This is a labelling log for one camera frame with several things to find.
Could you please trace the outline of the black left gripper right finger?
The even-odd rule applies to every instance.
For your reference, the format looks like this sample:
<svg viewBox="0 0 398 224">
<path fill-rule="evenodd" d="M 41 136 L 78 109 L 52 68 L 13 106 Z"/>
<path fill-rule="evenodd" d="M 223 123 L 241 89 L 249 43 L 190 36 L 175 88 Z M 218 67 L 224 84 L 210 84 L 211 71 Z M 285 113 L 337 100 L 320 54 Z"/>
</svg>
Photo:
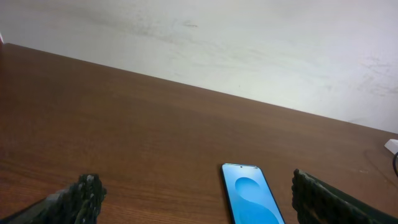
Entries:
<svg viewBox="0 0 398 224">
<path fill-rule="evenodd" d="M 397 218 L 300 170 L 292 179 L 292 206 L 299 223 L 397 224 Z"/>
</svg>

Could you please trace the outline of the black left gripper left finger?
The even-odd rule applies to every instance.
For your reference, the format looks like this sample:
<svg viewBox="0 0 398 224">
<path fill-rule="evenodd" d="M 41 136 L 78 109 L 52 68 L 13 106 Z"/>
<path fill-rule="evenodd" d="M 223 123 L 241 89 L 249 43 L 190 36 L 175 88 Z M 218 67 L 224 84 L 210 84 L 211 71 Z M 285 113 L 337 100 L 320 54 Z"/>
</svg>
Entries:
<svg viewBox="0 0 398 224">
<path fill-rule="evenodd" d="M 96 224 L 106 194 L 98 174 L 83 174 L 67 188 L 1 219 L 1 224 Z"/>
</svg>

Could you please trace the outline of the blue Galaxy smartphone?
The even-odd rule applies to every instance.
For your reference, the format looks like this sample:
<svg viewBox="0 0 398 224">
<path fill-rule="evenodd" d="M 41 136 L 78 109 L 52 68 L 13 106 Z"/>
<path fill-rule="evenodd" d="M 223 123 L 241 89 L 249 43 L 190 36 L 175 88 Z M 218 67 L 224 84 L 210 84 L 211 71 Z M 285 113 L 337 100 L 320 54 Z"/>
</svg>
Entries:
<svg viewBox="0 0 398 224">
<path fill-rule="evenodd" d="M 283 224 L 284 219 L 258 166 L 221 166 L 226 199 L 234 224 Z"/>
</svg>

